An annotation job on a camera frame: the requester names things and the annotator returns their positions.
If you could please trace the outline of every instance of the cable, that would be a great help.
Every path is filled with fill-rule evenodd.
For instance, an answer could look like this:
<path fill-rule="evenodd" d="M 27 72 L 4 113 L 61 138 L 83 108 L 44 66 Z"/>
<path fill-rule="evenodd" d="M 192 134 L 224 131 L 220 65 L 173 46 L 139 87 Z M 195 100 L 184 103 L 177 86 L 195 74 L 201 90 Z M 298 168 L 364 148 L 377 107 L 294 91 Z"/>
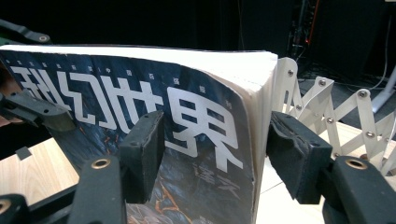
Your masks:
<path fill-rule="evenodd" d="M 242 50 L 245 50 L 245 43 L 244 43 L 244 35 L 243 35 L 243 29 L 242 29 L 242 9 L 239 4 L 239 0 L 236 0 L 238 3 L 238 14 L 239 14 L 239 37 L 241 38 L 241 45 L 242 45 Z"/>
<path fill-rule="evenodd" d="M 385 41 L 385 68 L 384 68 L 384 74 L 382 75 L 381 79 L 376 83 L 375 86 L 369 89 L 369 91 L 376 89 L 382 81 L 384 81 L 385 75 L 387 74 L 388 70 L 388 42 L 389 42 L 389 31 L 390 31 L 390 24 L 392 21 L 392 15 L 389 16 L 389 21 L 388 21 L 388 30 L 387 30 L 387 38 Z"/>

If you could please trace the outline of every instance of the book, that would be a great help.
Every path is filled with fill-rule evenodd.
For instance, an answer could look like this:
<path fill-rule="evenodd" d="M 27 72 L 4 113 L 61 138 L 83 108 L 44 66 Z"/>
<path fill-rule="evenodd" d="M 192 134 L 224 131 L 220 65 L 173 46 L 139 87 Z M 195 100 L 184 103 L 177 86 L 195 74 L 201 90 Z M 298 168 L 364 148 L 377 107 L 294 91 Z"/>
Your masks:
<path fill-rule="evenodd" d="M 9 45 L 0 60 L 22 89 L 70 111 L 74 131 L 49 131 L 77 170 L 164 112 L 154 191 L 127 205 L 129 223 L 255 222 L 275 54 Z"/>

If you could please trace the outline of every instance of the magazine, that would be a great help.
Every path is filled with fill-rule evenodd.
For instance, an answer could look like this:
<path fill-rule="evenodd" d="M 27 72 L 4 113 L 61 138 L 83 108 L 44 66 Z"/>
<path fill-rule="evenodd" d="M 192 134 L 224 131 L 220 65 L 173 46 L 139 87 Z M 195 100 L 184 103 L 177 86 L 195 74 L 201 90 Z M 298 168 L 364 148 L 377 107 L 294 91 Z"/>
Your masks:
<path fill-rule="evenodd" d="M 275 54 L 9 45 L 0 60 L 23 90 L 70 111 L 74 131 L 49 131 L 77 170 L 164 112 L 154 191 L 127 205 L 129 223 L 255 222 Z"/>

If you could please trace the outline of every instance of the book cover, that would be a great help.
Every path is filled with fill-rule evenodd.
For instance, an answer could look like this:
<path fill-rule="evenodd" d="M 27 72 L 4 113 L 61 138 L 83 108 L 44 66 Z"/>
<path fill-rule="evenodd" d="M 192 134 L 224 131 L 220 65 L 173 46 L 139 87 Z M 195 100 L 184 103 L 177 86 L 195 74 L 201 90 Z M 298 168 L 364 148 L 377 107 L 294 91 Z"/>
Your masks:
<path fill-rule="evenodd" d="M 242 97 L 209 74 L 138 58 L 0 50 L 21 88 L 70 111 L 74 131 L 49 130 L 79 169 L 114 154 L 148 112 L 165 115 L 163 162 L 151 200 L 129 223 L 251 223 L 255 174 Z"/>

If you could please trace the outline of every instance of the wooden surface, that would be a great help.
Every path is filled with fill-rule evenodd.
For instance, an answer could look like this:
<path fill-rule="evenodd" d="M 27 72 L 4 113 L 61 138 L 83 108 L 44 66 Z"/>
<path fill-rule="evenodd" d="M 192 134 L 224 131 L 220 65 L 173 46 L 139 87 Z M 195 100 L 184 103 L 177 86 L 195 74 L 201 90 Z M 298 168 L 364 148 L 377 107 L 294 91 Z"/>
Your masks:
<path fill-rule="evenodd" d="M 343 124 L 339 126 L 342 143 L 359 132 Z M 31 147 L 30 151 L 33 155 L 23 161 L 16 155 L 0 161 L 0 195 L 20 193 L 32 204 L 78 182 L 78 175 L 53 139 Z M 264 167 L 257 223 L 324 223 L 322 204 L 298 204 L 268 160 Z M 395 188 L 395 177 L 387 180 Z"/>
<path fill-rule="evenodd" d="M 0 195 L 19 193 L 28 204 L 73 186 L 78 175 L 52 138 L 29 148 L 32 156 L 0 161 Z"/>

